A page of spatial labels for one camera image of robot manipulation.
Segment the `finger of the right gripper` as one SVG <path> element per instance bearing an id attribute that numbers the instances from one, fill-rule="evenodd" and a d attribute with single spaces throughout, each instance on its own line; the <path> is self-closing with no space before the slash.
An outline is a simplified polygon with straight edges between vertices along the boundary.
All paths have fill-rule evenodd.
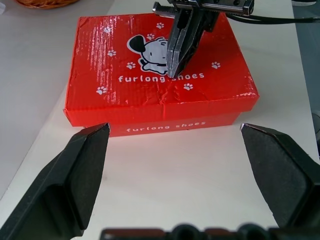
<path id="1" fill-rule="evenodd" d="M 191 20 L 194 11 L 181 9 L 175 16 L 167 46 L 167 75 L 175 78 L 185 68 L 186 57 L 192 46 Z"/>
<path id="2" fill-rule="evenodd" d="M 212 32 L 219 13 L 215 11 L 190 11 L 188 21 L 180 34 L 178 73 L 180 74 L 195 54 L 204 32 Z"/>

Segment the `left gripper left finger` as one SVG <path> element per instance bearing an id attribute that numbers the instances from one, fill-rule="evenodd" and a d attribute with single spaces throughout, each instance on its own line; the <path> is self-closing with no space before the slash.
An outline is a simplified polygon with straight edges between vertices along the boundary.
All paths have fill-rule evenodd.
<path id="1" fill-rule="evenodd" d="M 2 240 L 71 240 L 87 229 L 102 181 L 107 123 L 84 128 L 37 175 L 0 229 Z"/>

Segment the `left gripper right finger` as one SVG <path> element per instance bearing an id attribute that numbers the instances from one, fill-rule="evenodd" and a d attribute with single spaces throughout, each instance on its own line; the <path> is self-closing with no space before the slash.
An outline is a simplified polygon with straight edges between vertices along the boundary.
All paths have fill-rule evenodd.
<path id="1" fill-rule="evenodd" d="M 320 165 L 289 135 L 240 127 L 255 182 L 281 228 L 320 226 Z"/>

